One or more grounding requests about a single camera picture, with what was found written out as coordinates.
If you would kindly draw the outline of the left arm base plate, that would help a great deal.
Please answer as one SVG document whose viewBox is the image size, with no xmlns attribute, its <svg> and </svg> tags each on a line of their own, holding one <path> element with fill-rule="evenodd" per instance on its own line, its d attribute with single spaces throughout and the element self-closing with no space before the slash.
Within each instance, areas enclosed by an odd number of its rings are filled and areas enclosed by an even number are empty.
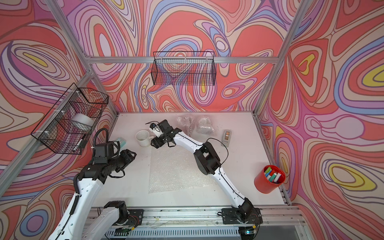
<svg viewBox="0 0 384 240">
<path fill-rule="evenodd" d="M 112 224 L 112 226 L 127 226 L 127 227 L 137 227 L 140 226 L 143 222 L 144 210 L 143 209 L 128 209 L 123 211 L 118 210 L 118 220 Z"/>
</svg>

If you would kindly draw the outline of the clear bubble wrap sheet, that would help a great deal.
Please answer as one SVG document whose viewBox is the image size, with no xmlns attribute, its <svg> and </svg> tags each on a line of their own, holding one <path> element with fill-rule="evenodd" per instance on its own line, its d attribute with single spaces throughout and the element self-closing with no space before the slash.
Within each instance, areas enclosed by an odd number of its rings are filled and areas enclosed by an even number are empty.
<svg viewBox="0 0 384 240">
<path fill-rule="evenodd" d="M 177 117 L 177 122 L 180 129 L 182 129 L 182 131 L 187 136 L 190 136 L 196 127 L 195 118 L 192 117 L 191 115 L 183 115 L 183 116 Z"/>
<path fill-rule="evenodd" d="M 201 173 L 194 155 L 176 146 L 151 151 L 149 193 L 182 191 L 215 186 L 216 182 Z"/>
<path fill-rule="evenodd" d="M 214 135 L 215 128 L 212 120 L 208 116 L 200 116 L 197 118 L 196 131 L 199 134 Z"/>
</svg>

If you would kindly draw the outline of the clear bubble wrap sheet top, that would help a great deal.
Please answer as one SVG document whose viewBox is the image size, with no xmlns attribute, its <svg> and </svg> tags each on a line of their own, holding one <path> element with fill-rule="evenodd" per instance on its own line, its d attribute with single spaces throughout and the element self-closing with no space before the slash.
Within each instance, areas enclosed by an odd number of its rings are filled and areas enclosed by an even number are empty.
<svg viewBox="0 0 384 240">
<path fill-rule="evenodd" d="M 212 120 L 208 116 L 200 116 L 197 118 L 196 131 L 199 134 L 214 135 L 215 128 Z"/>
</svg>

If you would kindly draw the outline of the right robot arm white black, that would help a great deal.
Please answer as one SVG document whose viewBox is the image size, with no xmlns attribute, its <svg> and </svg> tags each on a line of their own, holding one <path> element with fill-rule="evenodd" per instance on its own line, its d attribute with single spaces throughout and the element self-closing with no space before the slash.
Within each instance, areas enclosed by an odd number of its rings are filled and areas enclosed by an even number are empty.
<svg viewBox="0 0 384 240">
<path fill-rule="evenodd" d="M 235 219 L 242 224 L 249 221 L 255 210 L 254 205 L 231 182 L 224 171 L 223 162 L 210 142 L 202 143 L 189 137 L 181 129 L 173 128 L 167 120 L 150 121 L 147 124 L 149 130 L 155 134 L 151 140 L 152 147 L 158 149 L 163 145 L 169 148 L 179 146 L 194 154 L 198 169 L 214 179 L 230 199 Z"/>
</svg>

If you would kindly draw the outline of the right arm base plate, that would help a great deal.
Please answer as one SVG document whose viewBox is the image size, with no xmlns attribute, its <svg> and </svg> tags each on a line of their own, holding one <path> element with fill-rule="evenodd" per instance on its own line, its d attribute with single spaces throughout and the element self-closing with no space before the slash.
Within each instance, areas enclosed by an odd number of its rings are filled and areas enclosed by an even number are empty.
<svg viewBox="0 0 384 240">
<path fill-rule="evenodd" d="M 224 225 L 235 225 L 235 224 L 252 224 L 261 225 L 263 218 L 259 208 L 252 208 L 249 213 L 242 214 L 240 210 L 236 208 L 223 208 L 217 215 L 222 218 Z"/>
</svg>

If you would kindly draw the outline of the clear bubble wrap sheet bottom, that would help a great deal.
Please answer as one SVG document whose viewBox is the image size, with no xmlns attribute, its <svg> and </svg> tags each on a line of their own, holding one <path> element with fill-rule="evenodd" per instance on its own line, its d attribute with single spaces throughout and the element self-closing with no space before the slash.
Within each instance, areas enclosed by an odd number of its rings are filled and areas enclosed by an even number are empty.
<svg viewBox="0 0 384 240">
<path fill-rule="evenodd" d="M 216 182 L 201 173 L 194 155 L 176 146 L 151 151 L 149 193 L 182 191 L 215 186 Z"/>
</svg>

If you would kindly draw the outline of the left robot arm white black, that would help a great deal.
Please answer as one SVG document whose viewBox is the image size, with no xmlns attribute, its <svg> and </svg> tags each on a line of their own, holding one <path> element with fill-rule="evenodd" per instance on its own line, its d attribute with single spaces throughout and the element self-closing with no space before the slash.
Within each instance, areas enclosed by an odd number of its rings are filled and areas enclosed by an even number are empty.
<svg viewBox="0 0 384 240">
<path fill-rule="evenodd" d="M 130 213 L 125 201 L 110 201 L 88 227 L 85 224 L 100 190 L 113 172 L 123 173 L 137 154 L 122 150 L 120 142 L 106 140 L 94 144 L 90 162 L 73 179 L 75 193 L 59 224 L 49 236 L 50 240 L 100 240 L 112 225 L 122 226 Z"/>
</svg>

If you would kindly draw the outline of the white ceramic mug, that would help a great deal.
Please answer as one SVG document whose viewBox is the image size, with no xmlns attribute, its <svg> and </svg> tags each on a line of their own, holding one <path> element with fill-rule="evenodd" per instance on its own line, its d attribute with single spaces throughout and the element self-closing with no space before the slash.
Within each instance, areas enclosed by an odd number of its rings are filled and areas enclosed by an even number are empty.
<svg viewBox="0 0 384 240">
<path fill-rule="evenodd" d="M 135 138 L 138 144 L 145 148 L 151 145 L 151 141 L 155 138 L 155 136 L 152 136 L 147 130 L 140 130 L 136 133 Z"/>
</svg>

